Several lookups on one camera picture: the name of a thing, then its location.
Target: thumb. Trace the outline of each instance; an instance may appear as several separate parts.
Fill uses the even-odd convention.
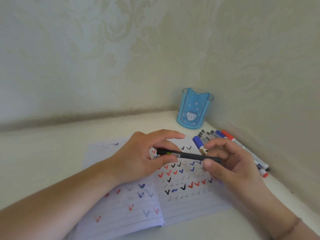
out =
[[[224,182],[229,182],[232,178],[232,172],[221,164],[211,160],[211,159],[204,159],[203,167],[212,175],[215,176],[217,179],[220,179]]]
[[[150,170],[154,172],[158,168],[161,168],[162,166],[168,163],[176,163],[177,161],[178,159],[174,155],[165,154],[165,155],[156,157],[155,159],[151,159],[149,161],[149,167],[150,167]]]

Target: hand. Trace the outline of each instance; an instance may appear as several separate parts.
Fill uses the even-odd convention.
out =
[[[112,170],[110,173],[114,173],[118,184],[135,181],[151,175],[163,165],[178,161],[177,157],[173,155],[162,155],[150,159],[150,148],[180,151],[167,139],[183,139],[184,137],[185,135],[182,133],[167,129],[149,134],[135,132],[119,151],[104,162],[109,164],[108,167]]]
[[[203,167],[214,179],[224,182],[227,188],[249,209],[254,204],[266,200],[272,194],[250,153],[227,138],[213,139],[204,145],[211,149],[208,156],[220,157],[222,165],[210,159],[203,161]]]

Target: blue pen holder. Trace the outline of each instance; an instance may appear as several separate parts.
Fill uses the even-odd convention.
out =
[[[185,88],[178,108],[177,122],[188,129],[198,129],[203,125],[210,101],[214,96],[201,89]]]

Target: person's left hand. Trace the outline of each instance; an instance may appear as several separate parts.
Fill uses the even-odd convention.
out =
[[[184,134],[174,130],[161,129],[144,134],[135,132],[128,142],[112,157],[104,160],[105,166],[110,170],[118,184],[135,181],[147,177],[158,168],[168,163],[177,162],[173,155],[162,155],[150,159],[149,149],[166,148],[180,151],[180,149],[167,139],[183,139]]]

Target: white table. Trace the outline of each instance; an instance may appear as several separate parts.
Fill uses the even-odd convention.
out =
[[[0,209],[79,172],[90,143],[129,136],[135,131],[171,129],[194,136],[201,130],[180,126],[176,114],[176,111],[150,113],[0,133]],[[205,122],[202,129],[213,128]],[[287,207],[320,234],[320,218],[314,212],[272,176],[265,182]],[[120,239],[151,238],[269,239],[254,218],[239,208],[139,231]]]

